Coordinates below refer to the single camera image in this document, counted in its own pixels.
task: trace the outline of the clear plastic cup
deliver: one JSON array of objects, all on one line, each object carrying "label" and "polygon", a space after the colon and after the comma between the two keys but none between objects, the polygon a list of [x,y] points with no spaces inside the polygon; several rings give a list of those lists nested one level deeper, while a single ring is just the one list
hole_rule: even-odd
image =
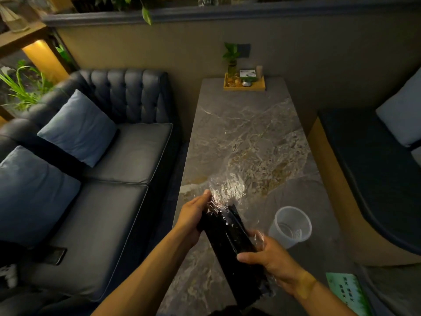
[{"label": "clear plastic cup", "polygon": [[304,242],[311,234],[310,218],[305,212],[292,206],[280,208],[269,228],[269,236],[276,239],[285,249]]}]

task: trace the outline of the smartphone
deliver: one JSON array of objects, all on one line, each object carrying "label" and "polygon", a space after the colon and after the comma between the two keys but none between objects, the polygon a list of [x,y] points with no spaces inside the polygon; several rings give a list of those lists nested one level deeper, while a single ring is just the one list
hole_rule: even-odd
[{"label": "smartphone", "polygon": [[34,261],[57,266],[60,265],[66,252],[67,248],[64,247],[43,246],[35,252]]}]

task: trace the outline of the beige wall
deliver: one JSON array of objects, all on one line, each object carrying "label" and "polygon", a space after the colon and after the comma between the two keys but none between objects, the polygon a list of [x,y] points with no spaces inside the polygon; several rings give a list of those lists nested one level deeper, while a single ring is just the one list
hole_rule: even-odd
[{"label": "beige wall", "polygon": [[282,75],[308,132],[324,106],[377,105],[421,64],[421,12],[84,26],[58,32],[81,68],[170,74],[188,138],[201,80],[222,77],[224,41],[251,43],[239,65]]}]

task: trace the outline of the green card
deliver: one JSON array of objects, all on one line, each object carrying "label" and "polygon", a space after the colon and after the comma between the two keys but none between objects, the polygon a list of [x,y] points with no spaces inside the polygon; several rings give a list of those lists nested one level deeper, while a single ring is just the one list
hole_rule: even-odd
[{"label": "green card", "polygon": [[366,296],[353,274],[326,273],[330,290],[358,316],[372,316]]}]

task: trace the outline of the gray marble tabletop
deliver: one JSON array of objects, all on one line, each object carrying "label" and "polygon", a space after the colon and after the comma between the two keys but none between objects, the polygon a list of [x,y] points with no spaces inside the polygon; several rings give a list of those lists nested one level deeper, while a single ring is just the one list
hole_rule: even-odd
[{"label": "gray marble tabletop", "polygon": [[[352,273],[339,226],[281,77],[268,77],[265,92],[228,92],[223,79],[204,79],[177,203],[230,179],[244,184],[238,210],[247,228],[267,232],[276,211],[296,206],[308,214],[313,233],[289,253],[320,281],[325,272]],[[254,304],[270,315],[306,315],[288,294],[274,286],[274,297]],[[160,313],[205,316],[235,305],[218,260],[202,233],[161,303]]]}]

